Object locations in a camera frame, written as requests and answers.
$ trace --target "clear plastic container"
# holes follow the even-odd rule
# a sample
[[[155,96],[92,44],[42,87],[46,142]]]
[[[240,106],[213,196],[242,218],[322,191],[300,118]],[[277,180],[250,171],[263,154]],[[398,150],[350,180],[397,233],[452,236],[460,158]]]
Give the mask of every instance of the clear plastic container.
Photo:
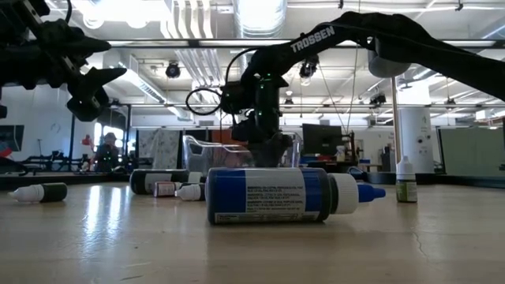
[[[293,147],[286,150],[279,167],[298,167],[301,138],[296,133],[284,133],[293,139]],[[196,140],[193,136],[182,137],[182,166],[192,172],[207,172],[213,167],[254,167],[251,152],[238,144],[221,144]]]

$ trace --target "small bottle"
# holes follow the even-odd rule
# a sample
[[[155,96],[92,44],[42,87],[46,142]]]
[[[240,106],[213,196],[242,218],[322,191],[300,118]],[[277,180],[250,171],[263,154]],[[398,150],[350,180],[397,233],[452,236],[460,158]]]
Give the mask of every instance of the small bottle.
[[[156,182],[205,182],[205,177],[201,172],[189,172],[187,170],[134,170],[129,178],[130,188],[133,193],[139,195],[153,194]]]
[[[19,202],[58,202],[66,198],[67,188],[64,183],[50,183],[20,187],[9,195]]]
[[[182,185],[175,196],[184,201],[205,201],[205,184]]]
[[[403,156],[396,165],[396,200],[398,202],[417,202],[416,173],[408,156]]]
[[[316,168],[214,168],[205,185],[211,224],[321,222],[353,213],[359,202],[384,197],[383,189],[358,185],[350,174]]]
[[[152,192],[154,197],[174,197],[175,191],[181,187],[180,182],[157,181],[155,190]]]

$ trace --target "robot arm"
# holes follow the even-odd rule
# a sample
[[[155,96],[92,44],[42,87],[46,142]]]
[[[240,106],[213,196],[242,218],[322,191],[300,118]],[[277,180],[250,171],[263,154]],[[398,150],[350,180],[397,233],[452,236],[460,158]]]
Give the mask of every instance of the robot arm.
[[[43,22],[40,16],[49,12],[44,0],[0,1],[0,88],[20,85],[31,90],[37,84],[52,88],[67,84],[72,95],[67,103],[69,110],[81,121],[92,121],[109,104],[103,85],[126,69],[91,68],[81,74],[86,58],[109,50],[110,44],[85,36],[63,19]],[[36,40],[28,38],[28,31]],[[6,116],[5,107],[0,109],[0,116]]]
[[[392,62],[405,63],[407,68],[410,63],[417,63],[505,100],[501,83],[505,63],[433,39],[418,23],[401,14],[347,12],[289,43],[261,48],[252,56],[241,82],[247,84],[254,74],[282,76],[297,62],[346,40],[377,53],[379,63],[370,66],[376,77],[398,76],[406,70],[385,70],[385,65]]]
[[[240,81],[226,82],[222,88],[223,111],[238,114],[253,109],[247,120],[234,125],[232,137],[249,143],[256,166],[277,166],[291,145],[279,130],[279,88],[288,85],[282,75],[297,62],[346,40],[372,53],[368,68],[376,77],[398,76],[417,63],[505,99],[501,82],[505,63],[433,39],[418,23],[400,14],[347,12],[291,42],[257,49]]]

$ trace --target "pole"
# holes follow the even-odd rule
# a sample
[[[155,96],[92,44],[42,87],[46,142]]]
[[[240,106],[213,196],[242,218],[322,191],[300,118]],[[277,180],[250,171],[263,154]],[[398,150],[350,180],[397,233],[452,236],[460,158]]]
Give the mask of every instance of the pole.
[[[125,157],[128,157],[128,141],[129,141],[129,130],[130,130],[130,125],[132,124],[132,105],[128,105],[128,117],[126,118],[126,135],[125,135],[125,140],[123,141],[123,146],[125,149],[125,152],[123,155]]]
[[[76,132],[76,116],[72,114],[72,124],[70,125],[70,149],[69,149],[69,171],[72,171],[72,158],[73,158],[73,138]]]
[[[400,121],[398,119],[398,103],[396,101],[396,78],[391,78],[391,93],[393,95],[393,125],[395,126],[395,157],[396,163],[400,163],[402,159],[402,151],[400,145]]]

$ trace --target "black cable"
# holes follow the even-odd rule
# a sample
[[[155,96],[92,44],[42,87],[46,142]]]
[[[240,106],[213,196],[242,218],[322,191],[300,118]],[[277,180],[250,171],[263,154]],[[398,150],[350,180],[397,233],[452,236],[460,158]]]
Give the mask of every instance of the black cable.
[[[66,0],[66,4],[68,5],[68,8],[66,10],[65,22],[68,24],[72,16],[72,2],[70,0]]]
[[[231,69],[231,66],[234,64],[234,62],[239,58],[241,57],[243,54],[246,54],[250,51],[253,51],[253,50],[259,50],[260,47],[251,47],[251,48],[248,48],[246,50],[243,50],[241,52],[239,52],[237,55],[235,55],[232,59],[231,59],[231,62],[230,64],[228,64],[228,66],[226,67],[226,74],[225,74],[225,77],[224,77],[224,84],[225,86],[228,84],[228,77],[230,75],[230,69]],[[194,90],[192,90],[187,96],[186,96],[186,107],[188,107],[189,111],[191,111],[192,113],[196,114],[196,115],[201,115],[201,116],[205,116],[205,115],[210,115],[210,114],[214,114],[216,111],[218,111],[220,108],[221,108],[221,102],[219,102],[218,106],[216,108],[214,108],[213,110],[210,110],[210,111],[207,111],[207,112],[198,112],[196,110],[194,110],[190,105],[189,105],[189,99],[191,99],[191,96],[194,94],[194,93],[197,93],[197,92],[201,92],[201,91],[206,91],[206,92],[211,92],[211,93],[214,93],[216,94],[219,98],[221,98],[221,94],[219,94],[217,91],[215,90],[212,90],[210,88],[196,88]]]
[[[189,99],[191,99],[191,96],[194,94],[194,93],[197,93],[197,92],[201,92],[201,91],[206,91],[206,92],[211,92],[213,94],[216,94],[219,98],[221,98],[221,94],[219,94],[219,92],[217,92],[216,90],[212,90],[211,88],[196,88],[194,90],[192,90],[187,96],[186,96],[186,107],[189,109],[189,111],[191,111],[192,113],[196,114],[196,115],[201,115],[201,116],[205,116],[205,115],[210,115],[210,114],[214,114],[216,111],[219,110],[219,108],[221,107],[221,103],[218,104],[218,106],[216,106],[214,109],[210,110],[210,111],[207,111],[207,112],[198,112],[196,110],[194,110],[190,105],[189,105]]]

